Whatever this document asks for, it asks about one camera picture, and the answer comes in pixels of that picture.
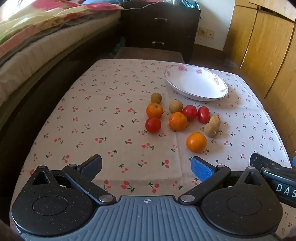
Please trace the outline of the orange tangerine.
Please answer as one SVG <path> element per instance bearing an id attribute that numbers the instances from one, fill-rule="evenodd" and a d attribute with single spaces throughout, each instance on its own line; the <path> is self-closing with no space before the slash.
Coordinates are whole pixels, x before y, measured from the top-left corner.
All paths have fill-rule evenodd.
<path id="1" fill-rule="evenodd" d="M 202 152 L 207 145 L 207 138 L 200 132 L 192 133 L 187 137 L 186 146 L 193 153 Z"/>
<path id="2" fill-rule="evenodd" d="M 172 113 L 169 117 L 169 126 L 174 131 L 183 131 L 188 125 L 188 120 L 181 112 Z"/>
<path id="3" fill-rule="evenodd" d="M 160 119 L 163 115 L 163 107 L 158 103 L 151 103 L 146 108 L 146 113 L 149 118 Z"/>

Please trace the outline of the tan longan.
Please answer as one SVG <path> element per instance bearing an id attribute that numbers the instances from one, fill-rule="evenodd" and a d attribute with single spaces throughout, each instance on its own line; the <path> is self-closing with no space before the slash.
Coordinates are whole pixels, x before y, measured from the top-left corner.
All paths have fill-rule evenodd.
<path id="1" fill-rule="evenodd" d="M 169 105 L 169 110 L 171 113 L 176 113 L 176 112 L 182 112 L 183 110 L 183 104 L 179 100 L 174 100 L 170 103 Z"/>
<path id="2" fill-rule="evenodd" d="M 210 123 L 213 123 L 213 124 L 215 124 L 215 125 L 217 125 L 217 126 L 220 126 L 220 125 L 221 125 L 220 118 L 219 118 L 219 116 L 217 116 L 217 115 L 213 115 L 213 116 L 211 116 L 209 122 L 210 122 Z"/>

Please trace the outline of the oval red tomato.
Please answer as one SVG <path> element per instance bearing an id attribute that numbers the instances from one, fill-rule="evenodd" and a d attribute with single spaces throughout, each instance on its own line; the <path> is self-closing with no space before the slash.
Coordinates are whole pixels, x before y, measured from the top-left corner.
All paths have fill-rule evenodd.
<path id="1" fill-rule="evenodd" d="M 210 120 L 210 111 L 206 106 L 201 106 L 197 111 L 197 118 L 200 123 L 208 123 Z"/>

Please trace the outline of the round red tomato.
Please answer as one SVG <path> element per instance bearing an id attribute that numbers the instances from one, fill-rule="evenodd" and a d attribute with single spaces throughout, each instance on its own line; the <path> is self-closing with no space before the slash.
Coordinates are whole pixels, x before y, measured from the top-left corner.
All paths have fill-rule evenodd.
<path id="1" fill-rule="evenodd" d="M 149 133 L 157 133 L 162 127 L 158 118 L 148 118 L 145 122 L 145 128 Z"/>

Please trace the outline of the dark brown longan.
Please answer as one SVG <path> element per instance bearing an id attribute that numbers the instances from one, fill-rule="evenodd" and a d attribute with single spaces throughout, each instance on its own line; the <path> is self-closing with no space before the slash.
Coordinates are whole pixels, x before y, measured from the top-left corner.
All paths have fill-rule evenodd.
<path id="1" fill-rule="evenodd" d="M 162 95 L 160 93 L 153 93 L 151 95 L 151 103 L 157 103 L 157 104 L 160 104 L 162 101 Z"/>

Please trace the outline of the cherry print tablecloth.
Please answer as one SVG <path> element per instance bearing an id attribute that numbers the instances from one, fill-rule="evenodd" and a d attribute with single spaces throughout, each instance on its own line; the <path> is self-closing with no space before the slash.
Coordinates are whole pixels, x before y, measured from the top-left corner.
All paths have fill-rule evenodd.
<path id="1" fill-rule="evenodd" d="M 221 100 L 198 102 L 171 88 L 164 71 L 175 63 L 144 60 L 100 60 L 67 91 L 38 134 L 27 156 L 15 188 L 19 194 L 39 165 L 60 169 L 80 164 L 99 154 L 102 171 L 94 183 L 116 197 L 122 195 L 179 196 L 197 186 L 200 180 L 191 172 L 193 153 L 187 137 L 203 132 L 198 120 L 185 130 L 169 127 L 169 104 L 206 106 L 219 116 L 221 125 L 214 138 L 208 138 L 199 157 L 211 164 L 226 164 L 244 170 L 253 152 L 272 157 L 290 166 L 287 152 L 268 113 L 239 76 L 212 70 L 228 85 Z M 162 127 L 149 133 L 145 122 L 151 95 L 160 93 Z"/>

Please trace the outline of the white floral plate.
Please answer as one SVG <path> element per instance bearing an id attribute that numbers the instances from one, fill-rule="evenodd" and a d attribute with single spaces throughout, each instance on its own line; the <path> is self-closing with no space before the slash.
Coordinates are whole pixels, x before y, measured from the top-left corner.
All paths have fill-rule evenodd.
<path id="1" fill-rule="evenodd" d="M 166 68 L 164 78 L 175 91 L 192 100 L 216 101 L 229 92 L 221 77 L 203 67 L 174 64 Z"/>

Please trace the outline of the beige mattress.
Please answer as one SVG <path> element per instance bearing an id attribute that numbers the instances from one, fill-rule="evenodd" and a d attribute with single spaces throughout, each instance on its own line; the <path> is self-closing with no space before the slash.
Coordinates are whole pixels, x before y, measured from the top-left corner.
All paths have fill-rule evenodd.
<path id="1" fill-rule="evenodd" d="M 1 104 L 43 65 L 118 22 L 121 11 L 100 11 L 30 37 L 1 60 Z"/>

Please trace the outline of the dark wooden stool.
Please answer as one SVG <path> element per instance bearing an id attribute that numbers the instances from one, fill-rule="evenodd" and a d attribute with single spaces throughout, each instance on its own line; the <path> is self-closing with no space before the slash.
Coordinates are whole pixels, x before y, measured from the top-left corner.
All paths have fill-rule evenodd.
<path id="1" fill-rule="evenodd" d="M 175 51 L 122 47 L 119 49 L 115 59 L 139 59 L 139 60 L 158 60 L 166 62 L 185 63 L 182 54 Z"/>

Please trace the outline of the yellow wooden wardrobe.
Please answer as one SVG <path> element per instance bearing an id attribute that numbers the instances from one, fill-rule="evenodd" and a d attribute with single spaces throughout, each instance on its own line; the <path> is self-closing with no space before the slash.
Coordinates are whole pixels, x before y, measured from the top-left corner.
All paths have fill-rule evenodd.
<path id="1" fill-rule="evenodd" d="M 295 154 L 295 2 L 235 1 L 223 51 L 264 98 Z"/>

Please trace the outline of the dark wooden nightstand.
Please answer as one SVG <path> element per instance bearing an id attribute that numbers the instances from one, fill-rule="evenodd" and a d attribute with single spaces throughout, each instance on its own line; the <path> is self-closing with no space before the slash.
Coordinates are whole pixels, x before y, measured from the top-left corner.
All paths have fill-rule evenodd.
<path id="1" fill-rule="evenodd" d="M 191 59 L 201 11 L 181 1 L 124 1 L 120 22 L 126 47 L 179 52 Z"/>

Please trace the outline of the floral quilt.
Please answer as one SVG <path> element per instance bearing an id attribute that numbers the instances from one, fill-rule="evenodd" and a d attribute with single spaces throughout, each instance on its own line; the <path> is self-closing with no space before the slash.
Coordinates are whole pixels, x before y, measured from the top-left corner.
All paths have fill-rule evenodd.
<path id="1" fill-rule="evenodd" d="M 106 2 L 79 4 L 71 1 L 34 1 L 1 22 L 1 58 L 26 39 L 46 29 L 100 11 L 122 9 L 118 4 Z"/>

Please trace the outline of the wall power socket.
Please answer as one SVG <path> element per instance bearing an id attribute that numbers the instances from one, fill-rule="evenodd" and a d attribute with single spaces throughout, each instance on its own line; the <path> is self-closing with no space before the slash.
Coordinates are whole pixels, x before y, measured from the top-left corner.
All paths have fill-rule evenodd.
<path id="1" fill-rule="evenodd" d="M 198 36 L 199 37 L 207 37 L 210 39 L 214 39 L 215 37 L 215 32 L 213 30 L 208 30 L 206 28 L 200 27 L 198 30 Z"/>

